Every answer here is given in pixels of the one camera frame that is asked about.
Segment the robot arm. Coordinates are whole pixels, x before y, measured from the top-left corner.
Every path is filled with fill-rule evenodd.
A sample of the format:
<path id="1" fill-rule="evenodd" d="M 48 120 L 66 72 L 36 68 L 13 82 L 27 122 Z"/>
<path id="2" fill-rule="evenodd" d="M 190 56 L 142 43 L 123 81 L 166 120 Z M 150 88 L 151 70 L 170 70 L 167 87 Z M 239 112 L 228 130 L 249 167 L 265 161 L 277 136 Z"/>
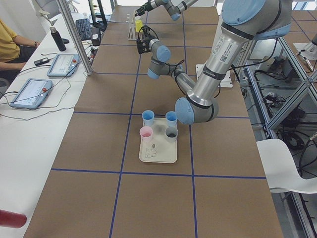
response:
<path id="1" fill-rule="evenodd" d="M 181 3 L 174 6 L 170 0 L 149 0 L 136 10 L 134 16 L 142 16 L 159 6 L 163 6 L 172 20 L 176 21 L 180 18 L 181 13 L 195 4 L 198 0 L 182 0 Z"/>
<path id="2" fill-rule="evenodd" d="M 211 50 L 197 81 L 193 81 L 181 64 L 168 63 L 171 52 L 150 27 L 143 26 L 137 38 L 138 53 L 152 53 L 148 76 L 171 76 L 185 97 L 175 103 L 178 120 L 183 124 L 208 122 L 218 113 L 214 94 L 226 73 L 233 67 L 244 43 L 274 39 L 286 35 L 291 28 L 290 0 L 226 0 L 222 7 L 221 34 Z"/>

